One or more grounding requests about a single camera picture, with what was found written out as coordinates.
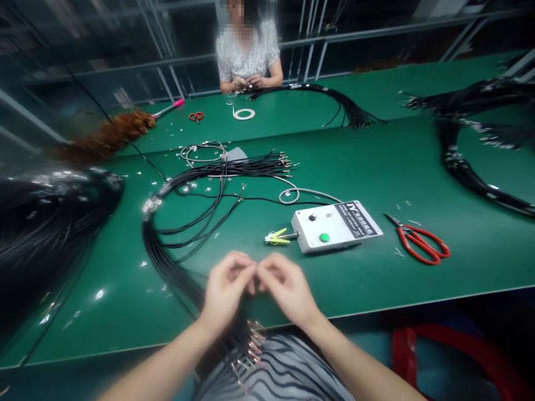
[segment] red chair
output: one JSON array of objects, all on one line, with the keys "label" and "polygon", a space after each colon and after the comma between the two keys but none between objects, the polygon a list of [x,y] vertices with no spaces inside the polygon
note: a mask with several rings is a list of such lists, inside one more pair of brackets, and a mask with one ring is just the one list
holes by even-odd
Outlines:
[{"label": "red chair", "polygon": [[[523,377],[509,365],[508,360],[492,344],[470,334],[433,324],[398,329],[394,331],[392,338],[393,370],[416,390],[420,391],[416,381],[418,336],[452,346],[471,356],[494,383],[502,401],[535,400],[534,393]],[[433,401],[432,398],[420,393],[429,401]]]}]

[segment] woman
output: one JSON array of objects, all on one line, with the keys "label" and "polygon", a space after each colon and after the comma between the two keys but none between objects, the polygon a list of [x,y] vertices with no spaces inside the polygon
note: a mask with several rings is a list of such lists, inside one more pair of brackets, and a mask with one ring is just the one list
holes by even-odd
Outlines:
[{"label": "woman", "polygon": [[[280,86],[283,68],[273,21],[260,22],[255,0],[228,0],[231,24],[216,43],[221,92]],[[266,77],[269,70],[271,77]]]},{"label": "woman", "polygon": [[260,263],[229,253],[210,272],[201,316],[169,345],[116,383],[100,401],[169,401],[232,321],[247,287],[269,291],[284,314],[321,350],[328,365],[290,335],[267,337],[256,368],[238,368],[242,383],[224,362],[201,383],[200,400],[425,401],[403,379],[349,341],[320,312],[299,266],[273,253]]}]

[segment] scissors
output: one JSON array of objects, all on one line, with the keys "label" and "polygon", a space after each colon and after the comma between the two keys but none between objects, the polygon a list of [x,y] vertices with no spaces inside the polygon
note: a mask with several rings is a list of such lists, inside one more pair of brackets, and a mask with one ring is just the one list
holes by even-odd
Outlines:
[{"label": "scissors", "polygon": [[205,117],[205,114],[200,111],[189,115],[189,119],[192,121],[196,121],[198,124],[199,124],[199,121],[201,121],[204,117]]},{"label": "scissors", "polygon": [[[442,241],[439,237],[436,235],[431,234],[429,231],[425,231],[421,228],[416,228],[413,226],[408,226],[406,224],[401,224],[398,220],[394,219],[391,215],[386,214],[386,217],[388,217],[392,223],[397,225],[397,233],[400,235],[401,242],[403,243],[403,246],[405,249],[407,249],[407,252],[413,255],[416,259],[418,259],[420,262],[427,263],[428,265],[439,265],[442,258],[448,258],[451,256],[450,248]],[[429,245],[418,233],[423,234],[427,237],[430,237],[433,239],[439,246],[442,248],[442,253],[434,249],[431,245]],[[431,257],[432,260],[425,259],[418,255],[415,250],[413,250],[409,244],[409,240],[411,240],[414,244],[418,245],[420,248],[422,248],[425,252],[427,252]]]}]

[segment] hand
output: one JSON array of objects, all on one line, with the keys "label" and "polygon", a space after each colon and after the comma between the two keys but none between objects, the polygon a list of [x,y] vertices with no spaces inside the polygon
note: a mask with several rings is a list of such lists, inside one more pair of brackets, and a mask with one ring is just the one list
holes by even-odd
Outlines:
[{"label": "hand", "polygon": [[324,316],[318,309],[301,268],[279,253],[272,253],[258,264],[259,290],[266,289],[284,314],[302,330]]},{"label": "hand", "polygon": [[206,286],[206,301],[197,322],[215,335],[230,324],[245,287],[255,293],[253,277],[256,262],[249,255],[232,251],[210,272]]},{"label": "hand", "polygon": [[260,90],[264,87],[264,83],[262,81],[262,78],[260,77],[260,75],[253,75],[253,76],[250,76],[249,78],[247,78],[247,81],[246,81],[247,85],[252,85],[252,88],[253,89],[256,89],[256,90]]},{"label": "hand", "polygon": [[245,85],[247,85],[247,82],[242,77],[236,77],[232,82],[232,87],[235,91],[243,90]]}]

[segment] white tape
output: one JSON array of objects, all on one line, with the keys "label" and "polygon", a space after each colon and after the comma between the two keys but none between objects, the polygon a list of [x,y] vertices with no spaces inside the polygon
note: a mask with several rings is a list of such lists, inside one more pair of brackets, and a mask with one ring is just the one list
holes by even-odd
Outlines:
[{"label": "white tape", "polygon": [[[240,117],[239,114],[244,112],[244,111],[247,111],[248,113],[250,113],[248,116],[246,117]],[[241,109],[241,110],[238,110],[236,112],[234,112],[234,118],[236,120],[250,120],[252,119],[254,116],[255,116],[255,111],[254,110],[251,110],[251,109]]]}]

